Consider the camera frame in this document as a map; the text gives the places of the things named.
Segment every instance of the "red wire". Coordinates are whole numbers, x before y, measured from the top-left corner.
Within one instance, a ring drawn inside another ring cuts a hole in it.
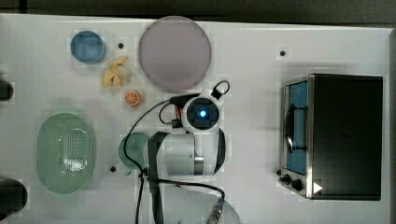
[[[178,114],[178,117],[181,119],[181,108],[180,107],[177,108],[177,114]]]

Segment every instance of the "oven window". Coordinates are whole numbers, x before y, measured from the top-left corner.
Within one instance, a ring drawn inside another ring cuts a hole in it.
[[[292,151],[287,150],[286,168],[300,175],[306,173],[306,115],[308,107],[308,84],[300,82],[289,86],[289,108],[294,121],[292,135]]]

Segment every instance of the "metal appliance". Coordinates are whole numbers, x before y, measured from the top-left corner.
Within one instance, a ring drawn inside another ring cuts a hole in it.
[[[283,91],[281,184],[312,200],[379,201],[382,77],[313,74]]]

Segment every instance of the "oven door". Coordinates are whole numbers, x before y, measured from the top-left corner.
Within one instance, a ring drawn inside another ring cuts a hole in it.
[[[281,183],[288,189],[310,197],[309,132],[311,76],[287,82],[283,95],[282,171]]]

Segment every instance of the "black knob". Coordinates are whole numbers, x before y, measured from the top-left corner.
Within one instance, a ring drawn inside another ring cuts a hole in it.
[[[288,185],[291,181],[291,178],[289,175],[284,175],[283,177],[280,177],[279,180]]]
[[[291,181],[290,183],[291,183],[291,187],[297,191],[300,191],[303,189],[303,183],[301,182],[300,179],[295,179],[295,180]]]
[[[0,101],[7,101],[11,99],[14,94],[14,88],[11,84],[5,81],[0,81]]]

